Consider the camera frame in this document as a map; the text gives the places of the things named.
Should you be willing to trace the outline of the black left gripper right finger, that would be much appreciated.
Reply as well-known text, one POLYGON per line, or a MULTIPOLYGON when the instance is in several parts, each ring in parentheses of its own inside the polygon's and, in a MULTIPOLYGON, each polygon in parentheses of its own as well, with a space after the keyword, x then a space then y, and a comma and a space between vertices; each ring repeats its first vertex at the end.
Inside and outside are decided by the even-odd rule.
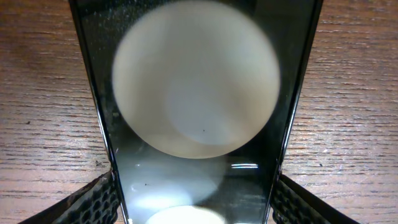
POLYGON ((359 224, 281 174, 271 198, 277 224, 359 224))

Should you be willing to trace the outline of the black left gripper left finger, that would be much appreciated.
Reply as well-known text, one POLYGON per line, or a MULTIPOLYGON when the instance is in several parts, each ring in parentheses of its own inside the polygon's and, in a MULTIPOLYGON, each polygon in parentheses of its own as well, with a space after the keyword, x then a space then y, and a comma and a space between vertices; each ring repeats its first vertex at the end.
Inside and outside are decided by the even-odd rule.
POLYGON ((113 224, 119 205, 113 173, 108 171, 20 224, 113 224))

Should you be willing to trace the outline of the black Samsung smartphone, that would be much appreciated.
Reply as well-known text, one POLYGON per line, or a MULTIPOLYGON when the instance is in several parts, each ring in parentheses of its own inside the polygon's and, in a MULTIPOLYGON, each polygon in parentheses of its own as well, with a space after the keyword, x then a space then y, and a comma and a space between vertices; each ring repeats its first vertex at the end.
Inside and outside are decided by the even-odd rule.
POLYGON ((321 1, 71 1, 125 223, 265 223, 321 1))

